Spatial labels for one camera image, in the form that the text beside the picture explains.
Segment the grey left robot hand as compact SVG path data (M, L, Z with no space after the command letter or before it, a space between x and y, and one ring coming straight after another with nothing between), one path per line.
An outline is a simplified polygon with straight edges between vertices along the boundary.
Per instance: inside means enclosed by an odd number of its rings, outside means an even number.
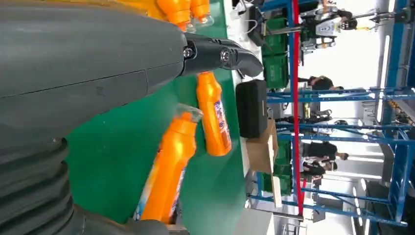
M74 204L65 136L179 76L218 68L263 70L232 40L187 33L109 1L1 1L1 234L186 234L159 218L119 224Z

